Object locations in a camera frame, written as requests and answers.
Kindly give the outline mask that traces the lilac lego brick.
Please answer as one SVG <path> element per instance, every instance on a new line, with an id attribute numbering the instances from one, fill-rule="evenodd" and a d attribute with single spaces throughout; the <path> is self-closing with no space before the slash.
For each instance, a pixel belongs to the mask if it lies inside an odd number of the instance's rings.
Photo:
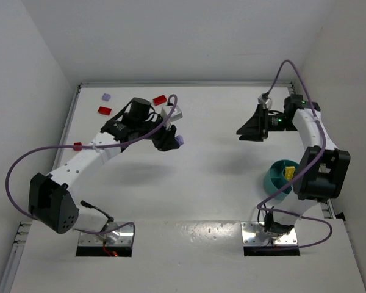
<path id="1" fill-rule="evenodd" d="M 111 95 L 110 94 L 107 94 L 107 93 L 103 94 L 103 96 L 102 96 L 102 100 L 103 101 L 109 101 L 110 99 L 111 99 Z"/>
<path id="2" fill-rule="evenodd" d="M 184 139 L 181 135 L 178 135 L 175 137 L 176 142 L 178 143 L 179 146 L 182 146 L 184 144 Z"/>

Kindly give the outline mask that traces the red lego brick top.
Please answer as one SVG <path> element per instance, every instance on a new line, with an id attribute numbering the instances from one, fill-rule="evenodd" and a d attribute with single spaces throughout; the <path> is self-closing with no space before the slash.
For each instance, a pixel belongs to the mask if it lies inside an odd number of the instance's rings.
<path id="1" fill-rule="evenodd" d="M 154 98 L 152 101 L 153 101 L 153 105 L 159 106 L 159 105 L 167 102 L 167 97 L 165 95 L 160 95 L 160 96 Z"/>

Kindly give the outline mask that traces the long yellow lego brick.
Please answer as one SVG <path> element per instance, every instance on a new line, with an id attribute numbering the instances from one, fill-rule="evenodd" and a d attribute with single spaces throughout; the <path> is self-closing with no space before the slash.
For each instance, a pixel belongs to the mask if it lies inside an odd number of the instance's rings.
<path id="1" fill-rule="evenodd" d="M 286 166 L 284 170 L 284 177 L 286 180 L 291 181 L 295 172 L 295 166 Z"/>

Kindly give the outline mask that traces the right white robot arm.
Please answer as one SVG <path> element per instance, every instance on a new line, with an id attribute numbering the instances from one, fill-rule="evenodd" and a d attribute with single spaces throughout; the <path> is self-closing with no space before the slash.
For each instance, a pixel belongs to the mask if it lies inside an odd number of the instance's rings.
<path id="1" fill-rule="evenodd" d="M 284 100 L 282 112 L 272 110 L 271 105 L 268 94 L 262 94 L 253 116 L 236 133 L 240 140 L 250 142 L 264 141 L 269 132 L 296 131 L 300 136 L 305 151 L 292 178 L 285 177 L 285 164 L 269 172 L 271 183 L 280 185 L 270 191 L 279 204 L 272 208 L 266 203 L 259 205 L 265 213 L 264 231 L 283 235 L 289 234 L 297 218 L 312 205 L 340 195 L 351 156 L 329 137 L 318 103 L 291 94 Z"/>

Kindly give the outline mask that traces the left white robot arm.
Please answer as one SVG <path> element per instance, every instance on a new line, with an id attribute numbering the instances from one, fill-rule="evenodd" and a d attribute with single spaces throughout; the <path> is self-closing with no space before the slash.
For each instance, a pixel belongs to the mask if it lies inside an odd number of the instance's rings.
<path id="1" fill-rule="evenodd" d="M 109 233 L 113 217 L 102 209 L 76 199 L 81 185 L 129 145 L 152 141 L 158 151 L 178 149 L 174 121 L 182 118 L 176 95 L 157 113 L 150 101 L 133 98 L 110 118 L 78 154 L 47 175 L 37 173 L 30 181 L 29 213 L 57 234 L 81 230 L 93 235 Z"/>

